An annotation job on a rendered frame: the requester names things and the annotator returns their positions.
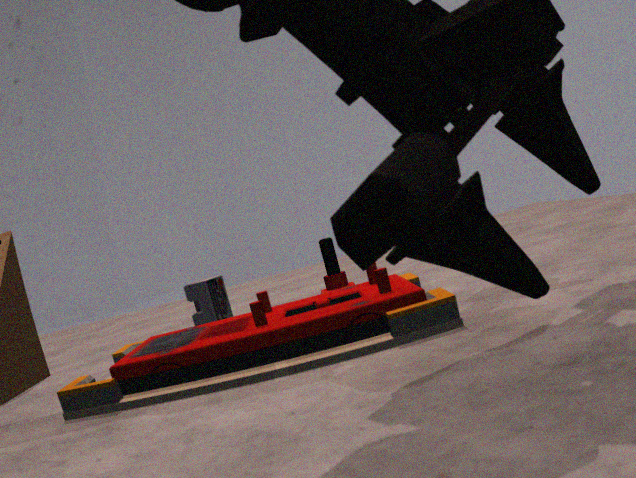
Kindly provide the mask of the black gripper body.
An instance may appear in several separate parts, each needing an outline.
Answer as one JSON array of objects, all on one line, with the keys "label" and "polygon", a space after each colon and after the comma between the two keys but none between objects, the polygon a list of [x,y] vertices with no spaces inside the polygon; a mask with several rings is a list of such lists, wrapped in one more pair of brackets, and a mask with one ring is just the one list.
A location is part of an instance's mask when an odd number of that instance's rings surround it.
[{"label": "black gripper body", "polygon": [[[471,110],[451,114],[419,80],[393,33],[402,23],[428,29],[420,13],[432,0],[387,0],[344,41],[330,69],[344,81],[335,94],[348,106],[361,96],[401,137],[385,158],[330,218],[338,247],[363,271],[437,218],[461,188],[457,156],[491,115],[507,115],[544,78],[564,46],[555,38],[543,61],[517,67],[477,85]],[[444,127],[451,123],[448,133]]]}]

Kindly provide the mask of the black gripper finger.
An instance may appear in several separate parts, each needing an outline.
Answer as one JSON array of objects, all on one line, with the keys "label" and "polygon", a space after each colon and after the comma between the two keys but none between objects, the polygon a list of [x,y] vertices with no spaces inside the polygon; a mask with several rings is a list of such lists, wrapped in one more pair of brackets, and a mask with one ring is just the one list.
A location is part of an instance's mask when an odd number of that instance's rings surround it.
[{"label": "black gripper finger", "polygon": [[385,260],[396,265],[405,257],[478,277],[539,299],[549,284],[535,264],[486,207],[481,176],[476,171],[461,184],[437,218]]},{"label": "black gripper finger", "polygon": [[562,100],[564,68],[561,58],[495,127],[591,195],[601,182]]}]

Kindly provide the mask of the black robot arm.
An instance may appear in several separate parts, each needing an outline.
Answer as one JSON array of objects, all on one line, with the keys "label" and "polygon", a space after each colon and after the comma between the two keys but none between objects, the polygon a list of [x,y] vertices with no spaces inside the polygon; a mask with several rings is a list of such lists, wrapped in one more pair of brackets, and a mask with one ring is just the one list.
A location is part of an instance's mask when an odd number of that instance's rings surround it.
[{"label": "black robot arm", "polygon": [[[219,12],[239,4],[245,43],[283,27],[330,68],[352,31],[387,0],[175,0],[191,9]],[[458,117],[477,92],[467,86],[549,56],[565,24],[550,0],[470,0],[452,12],[427,1],[423,33],[402,23],[393,33],[398,53],[433,97]]]}]

